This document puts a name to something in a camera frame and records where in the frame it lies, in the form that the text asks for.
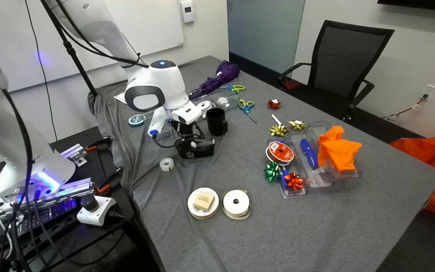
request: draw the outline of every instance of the office chair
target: office chair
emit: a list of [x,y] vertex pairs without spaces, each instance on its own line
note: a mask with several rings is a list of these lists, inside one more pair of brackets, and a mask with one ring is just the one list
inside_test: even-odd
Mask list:
[[[353,122],[353,109],[375,87],[365,80],[365,77],[393,33],[393,29],[325,20],[313,48],[311,63],[295,64],[279,76],[279,84],[285,91],[290,91],[290,85],[283,82],[283,79],[289,79],[287,75],[298,67],[311,66],[309,81],[304,91],[331,94],[320,93],[322,99],[326,97],[331,100],[330,107],[337,107],[338,101],[348,104],[342,120]],[[362,82],[366,85],[357,95]]]

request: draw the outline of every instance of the orange tissue paper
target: orange tissue paper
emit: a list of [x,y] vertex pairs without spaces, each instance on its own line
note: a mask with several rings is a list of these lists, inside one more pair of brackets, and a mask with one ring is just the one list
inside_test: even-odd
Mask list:
[[355,170],[355,155],[362,144],[342,139],[343,132],[341,126],[333,126],[326,134],[319,136],[318,165],[320,167],[323,167],[325,161],[330,159],[340,172]]

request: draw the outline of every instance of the red wire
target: red wire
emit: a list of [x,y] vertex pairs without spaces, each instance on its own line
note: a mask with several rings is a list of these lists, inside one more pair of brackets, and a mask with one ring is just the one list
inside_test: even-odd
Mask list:
[[[416,105],[419,105],[419,103],[422,102],[423,100],[424,100],[424,98],[421,98],[419,100],[419,102],[416,103]],[[409,110],[412,110],[412,107],[408,108],[407,110],[400,111],[399,113],[396,113],[396,114],[390,114],[389,116],[384,116],[381,119],[385,119],[385,118],[390,117],[390,116],[399,116],[399,114],[402,114],[402,113],[409,111]]]

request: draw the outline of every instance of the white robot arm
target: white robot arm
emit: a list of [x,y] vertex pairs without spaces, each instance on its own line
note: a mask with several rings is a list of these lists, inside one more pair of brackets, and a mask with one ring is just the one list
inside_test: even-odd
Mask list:
[[[7,81],[0,69],[0,87],[7,88]],[[11,202],[23,192],[26,180],[26,152],[16,118],[7,112],[2,104],[0,90],[0,155],[6,165],[0,173],[0,198]],[[34,164],[28,197],[31,201],[35,190],[42,192],[42,198],[57,193],[60,187],[73,175],[75,165],[54,151],[45,138],[32,124],[25,122],[33,151]]]
[[[138,55],[114,23],[102,0],[44,1],[59,22],[74,36],[81,38],[80,32],[86,40],[107,48],[114,57],[138,60]],[[65,13],[74,24],[71,24]],[[158,134],[167,119],[191,124],[202,115],[201,110],[189,101],[182,75],[173,62],[159,60],[148,68],[124,62],[119,64],[128,79],[125,94],[128,106],[140,112],[155,110],[148,129],[149,135]]]

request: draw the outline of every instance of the scissors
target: scissors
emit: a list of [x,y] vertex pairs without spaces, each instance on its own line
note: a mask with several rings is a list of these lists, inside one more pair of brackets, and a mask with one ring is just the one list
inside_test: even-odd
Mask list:
[[253,122],[255,122],[256,124],[258,123],[258,122],[256,122],[255,119],[253,119],[253,118],[251,117],[251,115],[249,115],[249,110],[251,110],[252,107],[254,107],[254,102],[253,102],[253,101],[248,101],[248,102],[246,102],[246,101],[244,101],[243,99],[240,99],[240,100],[238,101],[238,106],[239,106],[239,108],[240,108],[240,109],[245,113],[245,115],[248,115],[248,117],[250,117],[251,120],[253,120]]
[[246,90],[246,87],[243,85],[232,85],[232,86],[225,86],[224,88],[232,91],[233,93],[238,94],[240,91]]

